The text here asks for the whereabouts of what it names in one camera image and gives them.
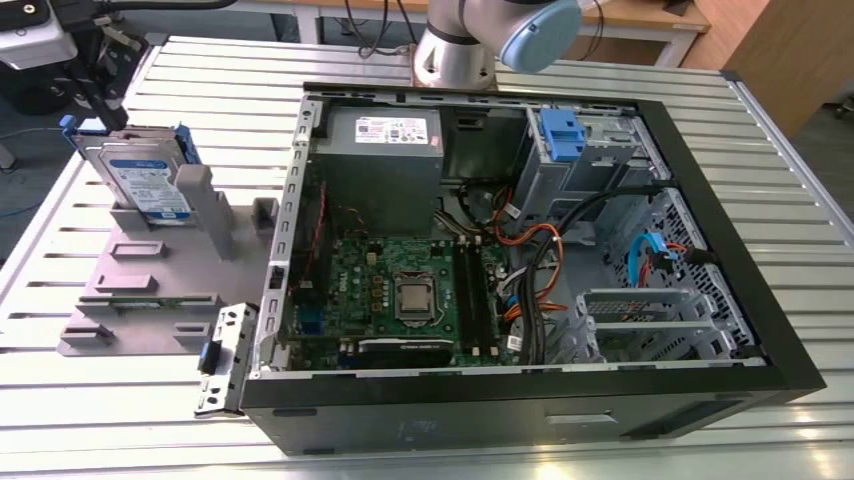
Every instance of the slotted aluminum work surface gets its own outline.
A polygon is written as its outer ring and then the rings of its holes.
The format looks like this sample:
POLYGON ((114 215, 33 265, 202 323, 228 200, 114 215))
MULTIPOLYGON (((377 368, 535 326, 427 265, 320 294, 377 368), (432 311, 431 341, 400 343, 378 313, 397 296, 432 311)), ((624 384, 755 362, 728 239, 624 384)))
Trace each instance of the slotted aluminum work surface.
MULTIPOLYGON (((73 157, 0 274, 0 475, 851 478, 851 229, 748 93, 713 72, 595 63, 537 75, 499 67, 497 80, 503 90, 664 102, 827 389, 668 441, 285 458, 246 420, 192 419, 194 357, 54 353, 112 226, 109 192, 73 157)), ((136 124, 192 128, 216 188, 248 205, 281 188, 304 81, 406 85, 409 69, 404 57, 361 61, 342 47, 172 37, 125 107, 136 124)))

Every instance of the motherboard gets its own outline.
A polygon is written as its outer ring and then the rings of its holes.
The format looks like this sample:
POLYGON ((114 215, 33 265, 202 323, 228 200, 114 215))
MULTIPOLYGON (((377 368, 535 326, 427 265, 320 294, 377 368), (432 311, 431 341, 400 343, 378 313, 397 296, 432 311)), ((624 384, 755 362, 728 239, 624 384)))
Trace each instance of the motherboard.
POLYGON ((297 306, 302 338, 317 339, 302 342, 302 368, 348 368, 365 356, 374 358, 373 368, 392 368, 397 360, 384 365, 382 359, 405 358, 398 349, 433 357, 440 351, 449 356, 443 360, 437 354, 444 365, 512 361, 497 347, 491 293, 504 272, 500 246, 344 238, 330 254, 325 306, 297 306), (396 355, 382 354, 389 350, 396 355))

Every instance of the power supply label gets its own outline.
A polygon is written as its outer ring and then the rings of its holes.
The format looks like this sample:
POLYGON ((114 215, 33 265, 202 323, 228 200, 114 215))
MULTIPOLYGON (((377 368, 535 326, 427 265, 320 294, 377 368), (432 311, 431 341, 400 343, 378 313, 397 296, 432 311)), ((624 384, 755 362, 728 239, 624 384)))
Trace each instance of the power supply label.
POLYGON ((358 117, 356 143, 405 143, 427 145, 427 119, 358 117))
POLYGON ((149 217, 164 220, 189 217, 189 205, 169 183, 172 171, 160 160, 109 160, 113 177, 136 208, 149 217))

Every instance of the ram slot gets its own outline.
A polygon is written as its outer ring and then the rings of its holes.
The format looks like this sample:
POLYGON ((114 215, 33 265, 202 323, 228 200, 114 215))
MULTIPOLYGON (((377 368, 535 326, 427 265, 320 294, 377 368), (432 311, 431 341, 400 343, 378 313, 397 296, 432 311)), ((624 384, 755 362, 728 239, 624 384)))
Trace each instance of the ram slot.
POLYGON ((468 292, 468 258, 465 245, 453 246, 453 291, 459 318, 459 343, 465 352, 477 346, 477 326, 468 292))
POLYGON ((492 347, 495 347, 495 334, 492 332, 492 313, 489 309, 488 294, 485 291, 487 275, 485 269, 483 268, 479 246, 468 245, 465 257, 468 260, 468 297, 477 346, 480 348, 480 355, 491 356, 493 353, 492 347))

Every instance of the green circuit board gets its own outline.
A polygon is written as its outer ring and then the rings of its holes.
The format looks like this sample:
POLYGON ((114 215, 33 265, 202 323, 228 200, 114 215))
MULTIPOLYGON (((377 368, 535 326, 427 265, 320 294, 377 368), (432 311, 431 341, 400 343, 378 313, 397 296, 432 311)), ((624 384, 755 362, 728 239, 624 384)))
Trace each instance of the green circuit board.
MULTIPOLYGON (((479 253, 487 273, 487 285, 483 287, 491 292, 495 289, 495 272, 504 263, 504 252, 500 246, 481 246, 479 253)), ((472 355, 460 347, 453 244, 448 240, 337 240, 332 248, 326 298, 321 315, 324 337, 441 338, 455 342, 452 365, 501 365, 511 361, 503 351, 499 356, 472 355), (404 322, 396 315, 394 282, 400 275, 415 273, 435 287, 431 291, 435 317, 428 322, 404 322)), ((489 295, 492 331, 497 338, 497 316, 491 299, 489 295)), ((305 357, 312 368, 337 368, 337 348, 337 345, 321 342, 305 345, 305 357)))

